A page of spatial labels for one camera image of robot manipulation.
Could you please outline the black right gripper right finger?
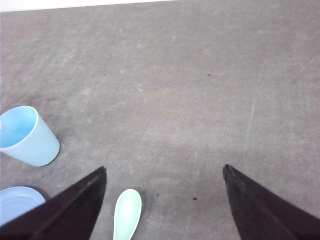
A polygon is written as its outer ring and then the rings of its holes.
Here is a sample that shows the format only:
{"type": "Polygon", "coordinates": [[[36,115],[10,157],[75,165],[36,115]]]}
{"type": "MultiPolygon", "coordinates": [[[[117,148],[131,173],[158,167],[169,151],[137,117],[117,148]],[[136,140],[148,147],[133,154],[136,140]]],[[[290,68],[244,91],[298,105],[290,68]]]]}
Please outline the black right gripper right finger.
{"type": "Polygon", "coordinates": [[[222,170],[232,217],[242,240],[318,240],[320,220],[233,166],[222,170]]]}

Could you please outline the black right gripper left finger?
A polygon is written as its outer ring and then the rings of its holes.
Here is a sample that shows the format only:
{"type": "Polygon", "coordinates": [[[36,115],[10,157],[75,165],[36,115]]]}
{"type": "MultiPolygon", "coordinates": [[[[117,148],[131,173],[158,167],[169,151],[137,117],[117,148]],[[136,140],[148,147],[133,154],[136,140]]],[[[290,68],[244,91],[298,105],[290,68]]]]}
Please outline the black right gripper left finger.
{"type": "Polygon", "coordinates": [[[0,228],[2,240],[88,240],[104,201],[106,168],[101,166],[46,203],[0,228]]]}

